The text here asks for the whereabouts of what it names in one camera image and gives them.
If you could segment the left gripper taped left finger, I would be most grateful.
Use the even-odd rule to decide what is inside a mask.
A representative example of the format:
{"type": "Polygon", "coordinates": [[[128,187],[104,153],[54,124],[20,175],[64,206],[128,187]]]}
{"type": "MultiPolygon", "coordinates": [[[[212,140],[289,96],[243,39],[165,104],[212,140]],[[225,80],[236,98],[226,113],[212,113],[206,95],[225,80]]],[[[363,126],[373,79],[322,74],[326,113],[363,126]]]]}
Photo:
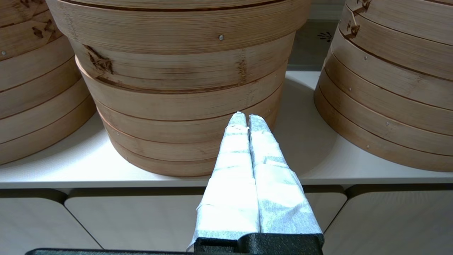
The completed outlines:
{"type": "Polygon", "coordinates": [[[239,239],[259,232],[259,207],[249,132],[242,112],[232,115],[220,143],[214,170],[197,207],[188,250],[198,238],[239,239]]]}

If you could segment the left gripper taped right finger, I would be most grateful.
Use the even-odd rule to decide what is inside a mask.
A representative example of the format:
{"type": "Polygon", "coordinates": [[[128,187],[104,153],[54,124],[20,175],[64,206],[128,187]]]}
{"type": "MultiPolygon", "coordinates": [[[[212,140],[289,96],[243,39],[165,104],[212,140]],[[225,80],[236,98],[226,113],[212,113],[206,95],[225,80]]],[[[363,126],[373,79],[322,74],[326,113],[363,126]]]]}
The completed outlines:
{"type": "Polygon", "coordinates": [[[248,127],[260,232],[322,235],[301,182],[264,118],[250,115],[248,127]]]}

